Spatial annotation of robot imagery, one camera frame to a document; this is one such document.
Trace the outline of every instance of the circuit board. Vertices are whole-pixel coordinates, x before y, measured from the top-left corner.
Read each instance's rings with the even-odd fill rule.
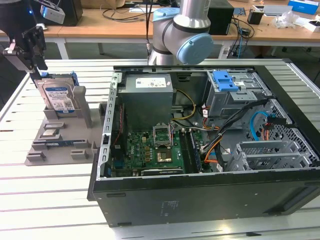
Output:
[[[195,131],[194,138],[199,150],[203,145],[202,134]],[[156,133],[155,139],[156,141],[165,141],[169,139],[169,136],[165,131],[160,131]],[[183,173],[186,173],[179,132],[172,131],[171,139],[173,144],[170,149],[167,147],[157,149],[152,131],[129,132],[124,160],[114,161],[113,169],[124,175],[129,174],[130,171],[143,169],[181,169]]]
[[[167,136],[160,136],[157,139],[165,140]],[[127,155],[125,167],[129,169],[141,168],[181,168],[184,169],[184,160],[181,155],[179,136],[173,137],[171,146],[171,162],[158,162],[157,149],[154,147],[152,132],[131,132],[127,139]]]

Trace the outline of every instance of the yellow wire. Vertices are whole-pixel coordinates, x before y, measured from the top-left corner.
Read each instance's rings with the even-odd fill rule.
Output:
[[[194,102],[194,101],[192,100],[192,98],[191,98],[188,94],[186,94],[184,91],[182,91],[182,90],[180,90],[180,89],[177,89],[176,91],[184,94],[184,95],[192,102],[193,110],[192,110],[192,113],[191,113],[189,116],[171,118],[171,120],[185,120],[185,119],[191,118],[191,117],[195,114],[195,112],[196,112],[196,104],[195,104],[195,102]]]

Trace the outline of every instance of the motherboard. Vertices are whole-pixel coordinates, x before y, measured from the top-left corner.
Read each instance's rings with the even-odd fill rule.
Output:
[[[112,172],[117,177],[199,172],[198,151],[203,144],[200,131],[129,132],[124,157],[113,159]]]

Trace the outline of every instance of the blue hard drive label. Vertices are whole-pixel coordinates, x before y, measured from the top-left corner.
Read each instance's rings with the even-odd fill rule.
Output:
[[[67,114],[75,111],[74,104],[66,87],[47,87],[45,88],[45,92],[53,109],[58,113]]]

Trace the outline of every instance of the power supply label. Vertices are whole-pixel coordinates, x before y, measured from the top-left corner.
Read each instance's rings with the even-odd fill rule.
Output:
[[[74,104],[68,97],[69,92],[66,87],[47,87],[45,92],[54,110],[63,114],[75,111]]]
[[[140,77],[135,80],[135,87],[142,88],[166,88],[167,83],[164,77]]]

